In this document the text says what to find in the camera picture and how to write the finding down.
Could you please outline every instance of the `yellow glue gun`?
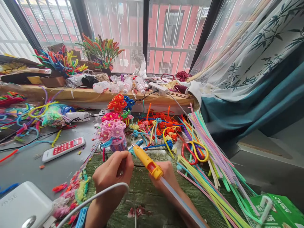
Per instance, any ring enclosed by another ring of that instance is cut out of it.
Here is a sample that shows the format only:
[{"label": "yellow glue gun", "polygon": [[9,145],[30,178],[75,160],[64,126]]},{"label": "yellow glue gun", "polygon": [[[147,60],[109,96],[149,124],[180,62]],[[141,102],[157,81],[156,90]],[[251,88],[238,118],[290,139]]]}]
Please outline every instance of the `yellow glue gun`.
[{"label": "yellow glue gun", "polygon": [[155,162],[146,154],[146,152],[142,148],[134,144],[132,144],[132,146],[135,155],[151,173],[152,177],[154,177],[155,180],[159,180],[164,174],[162,169],[157,164],[155,164]]}]

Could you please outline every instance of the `white device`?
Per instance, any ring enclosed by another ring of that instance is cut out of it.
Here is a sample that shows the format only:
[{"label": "white device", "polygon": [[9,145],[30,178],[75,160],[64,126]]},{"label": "white device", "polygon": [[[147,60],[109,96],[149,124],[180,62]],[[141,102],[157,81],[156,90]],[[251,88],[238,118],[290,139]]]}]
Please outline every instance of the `white device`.
[{"label": "white device", "polygon": [[157,93],[158,93],[159,95],[161,95],[161,96],[163,96],[163,97],[167,96],[168,89],[167,89],[166,87],[162,87],[162,86],[157,85],[157,84],[155,84],[155,83],[153,83],[153,82],[150,82],[150,83],[149,83],[149,86],[152,87],[152,90],[153,90],[153,91],[158,90]]},{"label": "white device", "polygon": [[42,161],[44,163],[49,162],[61,155],[64,155],[72,150],[77,149],[85,144],[85,139],[83,137],[74,139],[72,141],[61,144],[60,146],[56,146],[52,149],[49,149],[43,153]]},{"label": "white device", "polygon": [[0,227],[41,228],[52,212],[53,202],[27,181],[0,199]]}]

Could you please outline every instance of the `power strip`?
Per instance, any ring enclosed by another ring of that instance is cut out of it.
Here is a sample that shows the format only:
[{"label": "power strip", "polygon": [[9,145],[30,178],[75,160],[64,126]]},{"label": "power strip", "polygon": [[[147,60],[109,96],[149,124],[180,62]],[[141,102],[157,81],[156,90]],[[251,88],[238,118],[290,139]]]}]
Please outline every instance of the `power strip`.
[{"label": "power strip", "polygon": [[155,83],[153,83],[153,82],[150,82],[150,83],[149,83],[149,86],[152,87],[152,90],[153,90],[153,91],[158,90],[157,93],[158,93],[159,95],[161,95],[161,96],[163,96],[163,97],[167,96],[168,89],[167,89],[166,87],[162,87],[162,86],[157,85],[157,84],[155,84]]}]

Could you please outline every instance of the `curtain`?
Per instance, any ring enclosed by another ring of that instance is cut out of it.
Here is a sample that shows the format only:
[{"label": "curtain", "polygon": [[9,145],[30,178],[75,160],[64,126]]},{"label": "curtain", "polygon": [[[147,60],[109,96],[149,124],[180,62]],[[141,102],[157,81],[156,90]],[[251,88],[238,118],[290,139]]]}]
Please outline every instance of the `curtain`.
[{"label": "curtain", "polygon": [[304,101],[304,43],[245,98],[237,102],[215,97],[201,100],[202,116],[218,144],[237,142],[265,124],[268,131],[278,131],[285,125],[285,116],[297,121],[304,117],[299,106]]},{"label": "curtain", "polygon": [[266,5],[229,50],[188,81],[202,82],[205,93],[232,102],[245,98],[263,83],[304,41],[304,0],[279,3],[261,22],[273,4]]},{"label": "curtain", "polygon": [[[298,107],[304,100],[304,0],[265,4],[235,43],[188,79],[217,143],[236,142],[263,126],[280,129],[284,115],[289,122],[304,116]],[[289,110],[298,110],[296,118]]]}]

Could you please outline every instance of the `table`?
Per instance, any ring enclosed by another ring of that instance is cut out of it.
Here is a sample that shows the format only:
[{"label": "table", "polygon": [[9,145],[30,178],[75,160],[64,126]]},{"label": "table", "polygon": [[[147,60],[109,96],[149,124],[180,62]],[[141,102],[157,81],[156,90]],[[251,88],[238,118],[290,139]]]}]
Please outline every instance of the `table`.
[{"label": "table", "polygon": [[[13,156],[11,159],[0,164],[0,186],[5,189],[14,183],[22,183],[24,181],[31,181],[38,186],[51,200],[59,197],[60,193],[54,194],[52,192],[53,187],[60,185],[64,182],[70,181],[73,174],[79,170],[84,160],[90,154],[90,149],[95,144],[92,141],[95,129],[93,128],[94,122],[78,122],[77,128],[70,130],[63,130],[61,136],[57,141],[57,145],[62,141],[70,141],[77,137],[83,136],[86,145],[85,149],[79,149],[82,151],[78,155],[78,151],[73,151],[65,154],[57,159],[54,159],[45,164],[45,168],[40,170],[39,166],[43,165],[41,158],[34,159],[36,154],[43,153],[45,150],[51,148],[48,143],[41,143],[34,145],[21,151],[19,154]],[[55,131],[54,128],[42,129],[41,134],[47,134]],[[128,148],[131,146],[131,142],[135,143],[138,139],[131,138],[130,134],[126,134],[128,141]],[[53,140],[56,134],[47,137],[46,140]],[[177,141],[176,146],[180,150],[180,141]],[[2,148],[10,148],[18,146],[17,144],[8,144]],[[1,152],[0,158],[6,156],[11,151]],[[102,164],[102,155],[98,154],[100,150],[97,150],[92,160],[87,164],[87,174],[92,176],[95,169]],[[109,149],[106,150],[108,156],[112,153]],[[170,160],[173,163],[173,167],[176,170],[175,161],[171,158],[168,152],[165,150],[149,151],[149,156],[154,161],[167,161]],[[134,159],[135,164],[140,164],[137,159]],[[225,221],[217,212],[213,204],[190,182],[185,180],[179,174],[176,173],[177,180],[184,190],[184,192],[191,198],[194,205],[200,212],[203,218],[207,220],[207,223],[211,228],[227,227]],[[223,196],[229,201],[229,203],[241,214],[237,202],[232,193],[227,193],[224,188],[220,189]],[[95,192],[93,182],[89,183],[88,198]],[[167,227],[167,228],[182,228],[185,227],[182,219],[178,215],[174,207],[159,193],[152,185],[148,171],[145,168],[134,168],[133,177],[130,183],[130,192],[128,199],[131,200],[135,206],[143,205],[146,211],[150,211],[151,215],[142,215],[138,218],[138,227],[155,228],[155,227]],[[131,206],[129,204],[120,205],[108,222],[108,227],[134,227],[134,219],[127,218],[127,214]]]}]

